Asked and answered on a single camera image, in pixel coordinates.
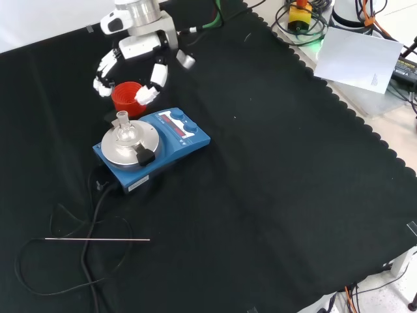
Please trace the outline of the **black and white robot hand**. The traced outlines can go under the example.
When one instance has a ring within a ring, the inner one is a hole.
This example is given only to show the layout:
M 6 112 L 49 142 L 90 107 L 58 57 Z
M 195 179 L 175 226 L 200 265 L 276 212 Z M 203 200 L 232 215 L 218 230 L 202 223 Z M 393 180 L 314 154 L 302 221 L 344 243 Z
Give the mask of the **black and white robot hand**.
M 160 17 L 151 23 L 136 26 L 139 18 L 128 10 L 115 9 L 102 19 L 100 26 L 107 35 L 127 30 L 130 34 L 120 40 L 117 48 L 110 50 L 100 61 L 93 80 L 93 87 L 101 97 L 109 97 L 115 92 L 114 83 L 108 74 L 118 61 L 150 55 L 168 47 L 177 50 L 177 61 L 186 69 L 195 64 L 195 59 L 178 48 L 177 32 L 172 17 L 161 11 Z

